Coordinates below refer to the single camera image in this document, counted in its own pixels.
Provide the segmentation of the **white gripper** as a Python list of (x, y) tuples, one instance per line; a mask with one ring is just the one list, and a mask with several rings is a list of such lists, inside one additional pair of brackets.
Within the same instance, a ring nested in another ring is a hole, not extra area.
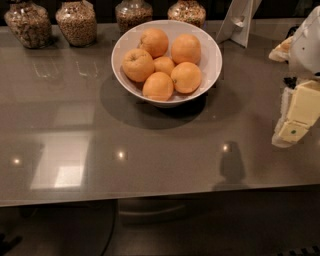
[[(320, 6), (315, 7), (296, 32), (278, 44), (269, 58), (289, 60), (289, 70), (298, 77), (320, 79)], [(281, 98), (281, 117), (272, 144), (288, 148), (299, 142), (320, 118), (320, 83), (304, 80), (294, 89), (286, 87)]]

